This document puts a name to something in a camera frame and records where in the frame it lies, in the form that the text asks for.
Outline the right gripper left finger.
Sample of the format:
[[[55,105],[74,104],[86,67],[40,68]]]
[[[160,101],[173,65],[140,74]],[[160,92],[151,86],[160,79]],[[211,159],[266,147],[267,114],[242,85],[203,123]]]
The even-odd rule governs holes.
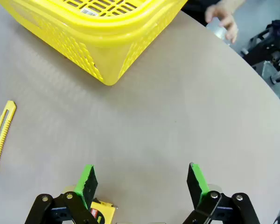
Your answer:
[[[98,186],[94,166],[86,165],[73,191],[61,193],[53,198],[39,194],[27,216],[27,224],[96,224],[91,214],[91,203]]]

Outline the person's left hand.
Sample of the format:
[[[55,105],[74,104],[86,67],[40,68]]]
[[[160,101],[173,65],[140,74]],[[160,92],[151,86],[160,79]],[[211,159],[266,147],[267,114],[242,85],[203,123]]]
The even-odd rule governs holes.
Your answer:
[[[210,23],[214,17],[220,20],[219,26],[226,29],[225,38],[226,40],[234,43],[238,36],[238,26],[233,17],[235,8],[230,5],[227,1],[219,1],[215,5],[209,6],[205,11],[205,21]]]

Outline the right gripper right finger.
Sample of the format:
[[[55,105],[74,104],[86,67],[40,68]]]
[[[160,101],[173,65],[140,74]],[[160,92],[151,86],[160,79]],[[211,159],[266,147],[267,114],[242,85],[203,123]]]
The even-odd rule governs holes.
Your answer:
[[[194,210],[185,219],[185,224],[258,224],[259,219],[249,196],[235,193],[231,197],[210,190],[198,164],[190,163],[187,185]]]

